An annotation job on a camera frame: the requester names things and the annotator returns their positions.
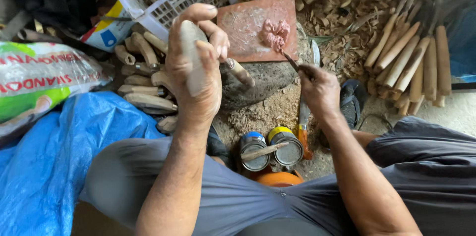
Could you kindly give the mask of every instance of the hand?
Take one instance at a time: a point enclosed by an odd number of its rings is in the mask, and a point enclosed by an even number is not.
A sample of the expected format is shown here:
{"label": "hand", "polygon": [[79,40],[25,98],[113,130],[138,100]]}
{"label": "hand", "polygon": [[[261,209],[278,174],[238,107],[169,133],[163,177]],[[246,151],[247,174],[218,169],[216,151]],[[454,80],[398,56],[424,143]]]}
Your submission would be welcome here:
{"label": "hand", "polygon": [[302,94],[317,121],[323,122],[341,115],[337,77],[310,64],[299,67]]}
{"label": "hand", "polygon": [[[219,54],[228,53],[229,41],[226,33],[210,20],[217,15],[217,8],[210,4],[196,3],[176,17],[169,32],[169,52],[165,58],[167,74],[172,81],[172,88],[179,108],[179,123],[208,129],[213,117],[220,109],[221,77],[218,69]],[[191,72],[189,57],[182,55],[180,26],[184,20],[190,20],[210,36],[211,44],[200,40],[195,46],[205,70],[205,81],[201,92],[192,97],[188,92],[186,81]]]}

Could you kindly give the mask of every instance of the knife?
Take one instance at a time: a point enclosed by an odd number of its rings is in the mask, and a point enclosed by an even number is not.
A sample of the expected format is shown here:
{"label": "knife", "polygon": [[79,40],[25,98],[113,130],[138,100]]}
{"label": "knife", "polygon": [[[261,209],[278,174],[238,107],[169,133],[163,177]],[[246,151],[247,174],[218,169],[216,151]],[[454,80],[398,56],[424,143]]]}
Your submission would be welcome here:
{"label": "knife", "polygon": [[[314,63],[315,66],[319,67],[321,62],[321,56],[320,56],[318,44],[314,40],[311,41],[311,52],[313,56],[312,62]],[[311,111],[309,110],[309,107],[306,105],[306,102],[301,92],[301,101],[299,103],[299,131],[297,133],[297,139],[301,142],[303,146],[303,150],[304,150],[303,158],[305,160],[312,160],[312,154],[313,154],[313,152],[307,146],[307,121],[309,119],[310,113]]]}

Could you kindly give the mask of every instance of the orange knife handle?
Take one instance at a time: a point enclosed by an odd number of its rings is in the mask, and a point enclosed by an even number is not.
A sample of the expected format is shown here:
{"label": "orange knife handle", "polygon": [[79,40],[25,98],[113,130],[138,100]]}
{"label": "orange knife handle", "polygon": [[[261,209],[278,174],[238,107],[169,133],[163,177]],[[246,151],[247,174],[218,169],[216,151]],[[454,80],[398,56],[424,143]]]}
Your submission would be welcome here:
{"label": "orange knife handle", "polygon": [[297,139],[301,142],[304,150],[303,158],[305,160],[312,160],[312,151],[307,147],[307,130],[300,129]]}

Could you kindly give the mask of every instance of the blue tarp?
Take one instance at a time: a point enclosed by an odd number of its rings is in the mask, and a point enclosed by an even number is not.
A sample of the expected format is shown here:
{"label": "blue tarp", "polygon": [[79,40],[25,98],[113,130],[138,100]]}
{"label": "blue tarp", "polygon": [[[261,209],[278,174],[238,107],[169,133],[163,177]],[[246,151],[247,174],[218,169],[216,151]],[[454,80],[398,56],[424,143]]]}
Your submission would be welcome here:
{"label": "blue tarp", "polygon": [[125,138],[164,137],[112,92],[79,94],[0,150],[0,235],[71,234],[92,158]]}

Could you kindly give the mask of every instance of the forearm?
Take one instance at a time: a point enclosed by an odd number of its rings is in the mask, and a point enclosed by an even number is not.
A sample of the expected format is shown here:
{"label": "forearm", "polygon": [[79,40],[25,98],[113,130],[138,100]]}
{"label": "forearm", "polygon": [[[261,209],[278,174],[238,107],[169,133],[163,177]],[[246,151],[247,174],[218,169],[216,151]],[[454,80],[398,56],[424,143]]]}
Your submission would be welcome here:
{"label": "forearm", "polygon": [[137,235],[191,235],[199,212],[209,123],[179,124],[169,154],[140,210]]}
{"label": "forearm", "polygon": [[403,200],[360,147],[344,117],[336,114],[321,127],[330,143],[342,199],[360,234],[419,234]]}

